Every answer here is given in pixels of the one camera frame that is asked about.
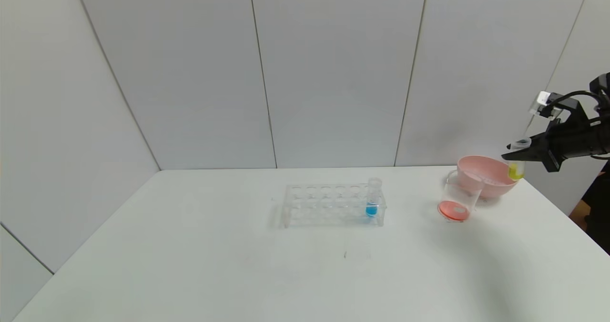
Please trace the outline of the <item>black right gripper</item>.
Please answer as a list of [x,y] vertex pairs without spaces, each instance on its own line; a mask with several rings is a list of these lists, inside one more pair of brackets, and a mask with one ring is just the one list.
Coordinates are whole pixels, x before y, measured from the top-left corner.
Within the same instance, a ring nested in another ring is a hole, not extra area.
[[603,157],[603,119],[560,119],[544,132],[522,137],[506,146],[504,161],[542,162],[547,172],[558,172],[568,159]]

